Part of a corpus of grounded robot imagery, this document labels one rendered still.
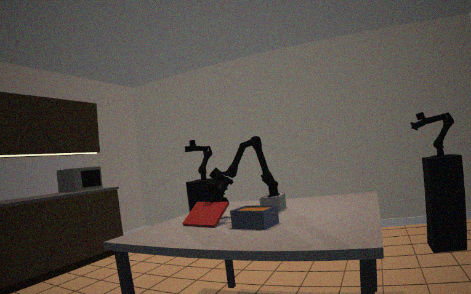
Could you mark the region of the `red box lid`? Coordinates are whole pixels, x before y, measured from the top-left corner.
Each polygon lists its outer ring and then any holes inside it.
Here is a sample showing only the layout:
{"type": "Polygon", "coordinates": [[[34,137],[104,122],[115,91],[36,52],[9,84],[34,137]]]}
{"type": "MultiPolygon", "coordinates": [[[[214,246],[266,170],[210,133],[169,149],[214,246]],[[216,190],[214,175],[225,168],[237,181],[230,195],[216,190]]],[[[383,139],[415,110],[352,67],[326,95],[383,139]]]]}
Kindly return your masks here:
{"type": "Polygon", "coordinates": [[[183,225],[215,228],[228,205],[229,202],[197,202],[183,225]]]}

